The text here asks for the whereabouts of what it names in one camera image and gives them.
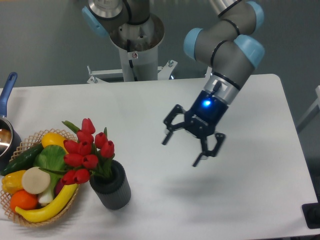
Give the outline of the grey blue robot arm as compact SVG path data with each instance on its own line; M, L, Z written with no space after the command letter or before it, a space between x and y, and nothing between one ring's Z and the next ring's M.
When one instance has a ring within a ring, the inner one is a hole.
M199 158L215 157L225 135L216 126L265 54L251 37L264 22L264 11L254 1L213 0L219 22L205 30L193 28L183 42L185 54L211 68L199 96L184 110L175 105L164 119L166 145L177 130L200 140ZM147 0L90 0L82 16L98 36L108 36L117 47L126 82L158 80L158 47L163 22L150 11Z

